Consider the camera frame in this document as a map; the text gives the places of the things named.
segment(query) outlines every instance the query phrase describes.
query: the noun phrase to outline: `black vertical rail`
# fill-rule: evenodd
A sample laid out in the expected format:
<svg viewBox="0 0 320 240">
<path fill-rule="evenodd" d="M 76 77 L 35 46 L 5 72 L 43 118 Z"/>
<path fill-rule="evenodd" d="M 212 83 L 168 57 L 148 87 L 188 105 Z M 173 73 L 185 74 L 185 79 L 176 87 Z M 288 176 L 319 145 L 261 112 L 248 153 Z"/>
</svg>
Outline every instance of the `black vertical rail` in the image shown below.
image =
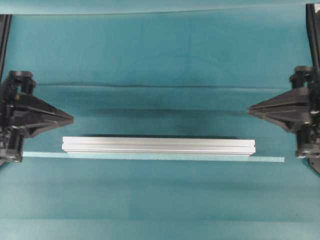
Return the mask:
<svg viewBox="0 0 320 240">
<path fill-rule="evenodd" d="M 4 71 L 11 15 L 0 15 L 0 83 Z"/>
<path fill-rule="evenodd" d="M 307 4 L 305 11 L 312 64 L 320 72 L 320 11 L 316 12 L 315 4 Z"/>
</svg>

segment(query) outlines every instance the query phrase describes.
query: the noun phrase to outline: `teal foam strip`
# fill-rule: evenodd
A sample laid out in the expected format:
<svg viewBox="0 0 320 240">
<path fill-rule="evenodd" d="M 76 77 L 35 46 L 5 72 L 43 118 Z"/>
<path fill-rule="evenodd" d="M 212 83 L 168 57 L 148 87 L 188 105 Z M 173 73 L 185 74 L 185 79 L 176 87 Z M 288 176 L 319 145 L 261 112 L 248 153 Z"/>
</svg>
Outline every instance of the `teal foam strip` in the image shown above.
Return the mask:
<svg viewBox="0 0 320 240">
<path fill-rule="evenodd" d="M 66 153 L 25 151 L 23 157 L 59 159 L 105 159 L 105 160 L 171 160 L 171 161 L 218 161 L 218 162 L 269 162 L 284 163 L 284 157 L 271 156 L 218 156 L 208 154 L 141 154 L 141 153 Z"/>
</svg>

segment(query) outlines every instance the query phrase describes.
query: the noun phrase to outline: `teal surface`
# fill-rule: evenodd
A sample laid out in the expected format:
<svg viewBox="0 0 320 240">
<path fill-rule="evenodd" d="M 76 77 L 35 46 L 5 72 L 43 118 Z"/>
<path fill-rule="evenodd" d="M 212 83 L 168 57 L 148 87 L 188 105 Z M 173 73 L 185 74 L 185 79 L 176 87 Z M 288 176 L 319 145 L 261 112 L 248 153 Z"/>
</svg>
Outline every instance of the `teal surface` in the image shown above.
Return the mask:
<svg viewBox="0 0 320 240">
<path fill-rule="evenodd" d="M 0 170 L 0 239 L 319 239 L 320 177 L 295 137 L 247 115 L 311 65 L 305 7 L 14 16 L 5 72 L 75 124 L 28 139 L 60 153 L 62 136 L 256 139 L 274 162 L 26 157 Z"/>
</svg>

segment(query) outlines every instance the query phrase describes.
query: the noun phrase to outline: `black mechanical arm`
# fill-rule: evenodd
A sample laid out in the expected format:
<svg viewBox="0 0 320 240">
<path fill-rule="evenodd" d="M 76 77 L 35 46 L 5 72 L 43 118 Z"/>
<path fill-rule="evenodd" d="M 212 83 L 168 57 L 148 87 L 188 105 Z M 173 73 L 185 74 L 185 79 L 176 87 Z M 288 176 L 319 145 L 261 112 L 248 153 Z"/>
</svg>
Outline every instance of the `black mechanical arm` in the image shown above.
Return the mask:
<svg viewBox="0 0 320 240">
<path fill-rule="evenodd" d="M 10 71 L 0 87 L 0 161 L 22 161 L 25 138 L 74 122 L 69 114 L 33 96 L 28 71 Z"/>
<path fill-rule="evenodd" d="M 248 113 L 296 135 L 296 156 L 320 174 L 320 4 L 306 5 L 312 67 L 297 66 L 292 90 L 255 104 Z"/>
</svg>

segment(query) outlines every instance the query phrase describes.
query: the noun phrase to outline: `silver metal bar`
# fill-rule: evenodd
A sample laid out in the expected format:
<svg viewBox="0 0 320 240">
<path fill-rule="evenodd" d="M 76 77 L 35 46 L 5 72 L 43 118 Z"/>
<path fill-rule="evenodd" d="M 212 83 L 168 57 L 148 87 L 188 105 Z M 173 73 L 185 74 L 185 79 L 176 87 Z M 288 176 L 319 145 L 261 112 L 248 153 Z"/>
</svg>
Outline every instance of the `silver metal bar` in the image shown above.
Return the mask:
<svg viewBox="0 0 320 240">
<path fill-rule="evenodd" d="M 68 153 L 160 153 L 250 156 L 255 140 L 155 137 L 63 137 Z"/>
</svg>

